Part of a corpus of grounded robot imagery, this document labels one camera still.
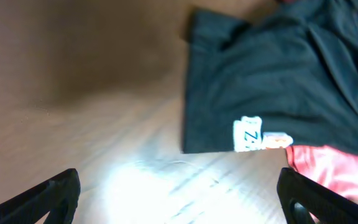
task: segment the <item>pink cloth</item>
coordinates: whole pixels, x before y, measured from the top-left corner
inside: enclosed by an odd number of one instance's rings
[[[290,146],[287,159],[305,177],[351,200],[358,200],[358,156],[329,146]]]

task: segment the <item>wooden floor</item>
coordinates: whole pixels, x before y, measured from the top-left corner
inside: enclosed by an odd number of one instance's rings
[[[0,203],[74,167],[73,223],[283,223],[283,150],[180,152],[195,6],[273,0],[0,0]]]

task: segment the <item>white label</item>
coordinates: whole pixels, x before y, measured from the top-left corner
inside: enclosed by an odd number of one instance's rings
[[[233,123],[234,150],[236,152],[247,152],[262,148],[262,119],[258,116],[243,116],[241,121]]]

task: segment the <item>red fabric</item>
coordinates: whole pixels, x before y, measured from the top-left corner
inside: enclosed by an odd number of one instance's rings
[[[329,146],[290,146],[288,163],[300,174],[351,200],[358,200],[358,156]]]

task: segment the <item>clothing tag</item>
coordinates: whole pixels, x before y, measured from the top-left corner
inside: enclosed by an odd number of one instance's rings
[[[233,123],[234,150],[236,152],[247,152],[261,149],[262,119],[258,116],[243,116],[241,121]]]
[[[282,132],[261,134],[262,119],[258,116],[243,116],[233,123],[234,151],[248,152],[261,149],[286,148],[293,144],[293,138]]]

